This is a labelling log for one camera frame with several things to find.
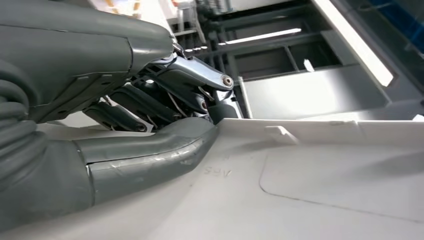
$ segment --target fluorescent light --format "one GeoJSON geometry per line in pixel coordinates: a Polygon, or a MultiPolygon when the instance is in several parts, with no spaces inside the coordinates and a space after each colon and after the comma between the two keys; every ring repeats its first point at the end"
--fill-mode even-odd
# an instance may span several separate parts
{"type": "Polygon", "coordinates": [[[237,39],[237,40],[226,41],[225,43],[223,43],[223,42],[218,43],[218,45],[244,43],[244,42],[254,41],[254,40],[258,40],[258,39],[267,39],[267,38],[272,38],[272,37],[286,35],[286,34],[299,33],[301,31],[302,31],[301,28],[293,28],[293,29],[284,30],[284,31],[276,31],[276,32],[271,32],[271,33],[267,33],[267,34],[263,34],[263,35],[257,35],[257,36],[251,36],[251,37],[241,38],[241,39],[237,39]]]}
{"type": "Polygon", "coordinates": [[[303,65],[305,66],[305,68],[308,72],[315,72],[315,69],[312,66],[312,63],[311,63],[311,61],[309,61],[309,59],[305,59],[303,61],[303,65]]]}
{"type": "Polygon", "coordinates": [[[312,0],[329,19],[347,43],[352,47],[368,70],[381,85],[387,87],[393,80],[392,73],[353,29],[330,0],[312,0]]]}

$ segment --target industrial machine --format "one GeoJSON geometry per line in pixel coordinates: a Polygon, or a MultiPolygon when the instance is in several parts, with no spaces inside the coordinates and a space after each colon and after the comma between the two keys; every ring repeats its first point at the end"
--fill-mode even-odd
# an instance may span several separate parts
{"type": "Polygon", "coordinates": [[[0,35],[0,231],[181,176],[214,142],[214,124],[241,117],[234,81],[185,57],[161,26],[5,0],[0,35]],[[145,121],[156,134],[58,141],[36,131],[77,111],[110,130],[145,132],[145,121]]]}

